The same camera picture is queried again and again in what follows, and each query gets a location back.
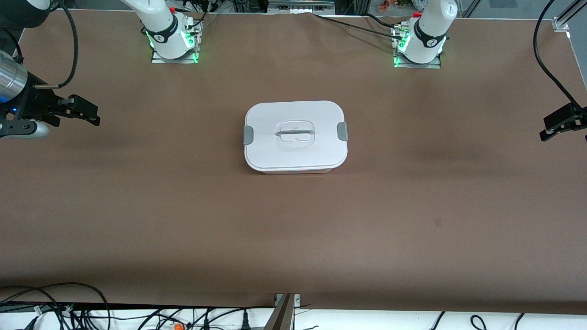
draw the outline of container lid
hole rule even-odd
[[[330,101],[260,103],[245,118],[245,158],[258,171],[332,169],[345,161],[347,139]]]

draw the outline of brown table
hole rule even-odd
[[[443,68],[417,70],[393,67],[385,37],[309,14],[222,15],[197,65],[152,65],[131,12],[73,16],[79,66],[58,93],[97,104],[102,125],[64,119],[48,139],[0,143],[3,284],[83,281],[125,303],[290,291],[315,308],[587,313],[587,145],[539,140],[567,101],[534,61],[533,21],[457,20]],[[544,23],[540,45],[587,102],[565,34]],[[63,12],[22,49],[61,81]],[[247,110],[289,100],[343,108],[342,166],[247,166]]]

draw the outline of black band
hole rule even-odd
[[[420,19],[418,19],[416,21],[416,24],[414,24],[414,32],[416,33],[416,36],[418,37],[418,39],[422,40],[422,43],[424,44],[424,47],[426,47],[426,48],[436,47],[436,45],[438,45],[438,43],[441,42],[442,39],[444,39],[444,36],[446,36],[446,33],[441,36],[427,35],[420,28]]]
[[[153,32],[147,28],[145,28],[145,30],[147,30],[147,33],[151,36],[151,39],[154,40],[155,42],[158,43],[166,43],[167,39],[169,37],[172,36],[172,34],[174,34],[177,31],[177,17],[173,14],[171,14],[171,16],[173,16],[173,22],[171,23],[171,25],[163,30],[163,31],[159,31],[159,32]]]

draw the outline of silver cylinder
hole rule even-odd
[[[0,103],[8,102],[25,87],[28,78],[24,66],[0,50]]]

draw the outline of table surface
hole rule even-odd
[[[567,101],[534,61],[535,22],[457,20],[443,68],[417,70],[393,67],[385,37],[310,14],[221,15],[197,65],[152,65],[132,12],[73,16],[79,65],[58,93],[97,104],[102,124],[0,143],[2,283],[83,281],[125,303],[299,292],[316,308],[587,313],[587,145],[580,132],[540,142]],[[542,58],[585,103],[551,30]],[[22,50],[35,75],[64,79],[63,12]],[[342,107],[339,168],[247,166],[247,110],[291,100]]]

